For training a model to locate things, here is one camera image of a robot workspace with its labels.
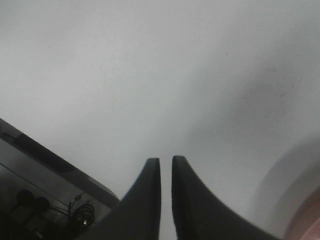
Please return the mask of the dark robot base platform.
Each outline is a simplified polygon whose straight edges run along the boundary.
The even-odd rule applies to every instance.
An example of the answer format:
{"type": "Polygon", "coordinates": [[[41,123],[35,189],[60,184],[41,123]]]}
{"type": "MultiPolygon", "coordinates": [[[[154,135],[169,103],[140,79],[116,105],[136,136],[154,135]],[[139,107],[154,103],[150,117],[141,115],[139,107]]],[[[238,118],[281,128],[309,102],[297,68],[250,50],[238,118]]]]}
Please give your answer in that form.
{"type": "Polygon", "coordinates": [[[78,240],[118,197],[8,122],[0,122],[0,237],[78,240]]]}

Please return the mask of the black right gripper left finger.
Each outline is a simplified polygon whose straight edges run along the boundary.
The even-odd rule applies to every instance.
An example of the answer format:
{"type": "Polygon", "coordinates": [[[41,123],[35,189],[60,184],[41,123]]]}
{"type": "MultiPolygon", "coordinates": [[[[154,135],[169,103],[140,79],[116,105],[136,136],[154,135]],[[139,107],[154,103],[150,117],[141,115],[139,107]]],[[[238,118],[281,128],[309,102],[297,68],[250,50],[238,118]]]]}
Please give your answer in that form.
{"type": "Polygon", "coordinates": [[[160,160],[149,158],[130,190],[110,214],[78,239],[157,240],[160,219],[160,160]]]}

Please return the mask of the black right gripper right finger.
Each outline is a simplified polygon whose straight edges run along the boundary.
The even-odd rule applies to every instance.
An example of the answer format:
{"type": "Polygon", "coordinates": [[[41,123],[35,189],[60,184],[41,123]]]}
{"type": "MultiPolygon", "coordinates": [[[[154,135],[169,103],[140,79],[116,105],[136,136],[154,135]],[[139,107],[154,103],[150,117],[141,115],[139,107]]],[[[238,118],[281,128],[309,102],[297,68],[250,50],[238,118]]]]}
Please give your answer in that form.
{"type": "Polygon", "coordinates": [[[182,155],[172,158],[172,215],[179,240],[273,240],[221,202],[182,155]]]}

